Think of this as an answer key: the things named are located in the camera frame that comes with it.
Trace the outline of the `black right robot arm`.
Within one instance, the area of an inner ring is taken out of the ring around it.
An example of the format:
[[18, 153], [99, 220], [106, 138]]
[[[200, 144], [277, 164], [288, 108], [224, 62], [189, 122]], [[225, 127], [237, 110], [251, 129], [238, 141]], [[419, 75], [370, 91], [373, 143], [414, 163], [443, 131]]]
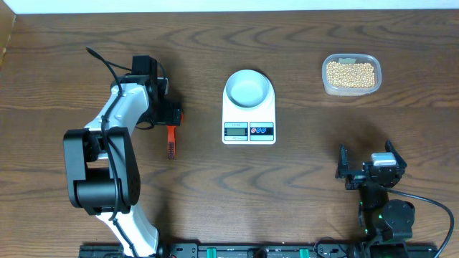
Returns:
[[415, 208], [408, 201], [388, 196], [401, 180], [406, 162], [389, 140], [385, 151], [373, 153], [360, 169], [351, 168], [347, 153], [342, 145], [336, 177], [345, 180], [347, 190], [359, 192], [359, 223], [366, 234], [365, 240], [348, 248], [348, 256], [408, 257], [405, 241], [413, 235]]

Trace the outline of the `orange measuring scoop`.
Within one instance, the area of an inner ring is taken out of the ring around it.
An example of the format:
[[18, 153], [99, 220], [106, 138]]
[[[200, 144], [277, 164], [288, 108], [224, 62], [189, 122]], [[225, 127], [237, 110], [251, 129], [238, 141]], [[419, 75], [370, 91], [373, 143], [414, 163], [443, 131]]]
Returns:
[[168, 131], [168, 146], [167, 146], [167, 153], [168, 159], [175, 159], [176, 156], [176, 128], [177, 125], [167, 125], [166, 126]]

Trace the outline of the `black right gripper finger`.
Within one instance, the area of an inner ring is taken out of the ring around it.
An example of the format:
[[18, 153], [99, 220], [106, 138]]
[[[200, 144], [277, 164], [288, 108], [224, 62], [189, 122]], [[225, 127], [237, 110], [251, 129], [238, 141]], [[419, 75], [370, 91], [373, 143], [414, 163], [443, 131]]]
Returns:
[[400, 154], [396, 151], [395, 147], [392, 145], [391, 140], [386, 140], [384, 144], [386, 152], [391, 153], [394, 156], [394, 159], [397, 162], [397, 166], [399, 168], [406, 168], [407, 163], [404, 161], [404, 159], [400, 156]]
[[335, 178], [345, 178], [348, 173], [349, 163], [347, 158], [347, 149], [343, 144], [341, 144]]

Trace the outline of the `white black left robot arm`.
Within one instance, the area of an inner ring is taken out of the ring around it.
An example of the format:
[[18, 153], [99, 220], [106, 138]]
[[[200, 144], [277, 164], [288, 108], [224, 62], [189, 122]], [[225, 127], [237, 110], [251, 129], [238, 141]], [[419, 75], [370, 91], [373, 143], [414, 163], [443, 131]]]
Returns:
[[141, 180], [131, 136], [140, 123], [168, 130], [167, 154], [176, 156], [181, 105], [165, 98], [167, 77], [127, 74], [117, 78], [100, 113], [63, 138], [70, 203], [104, 222], [124, 257], [167, 257], [168, 248], [139, 202]]

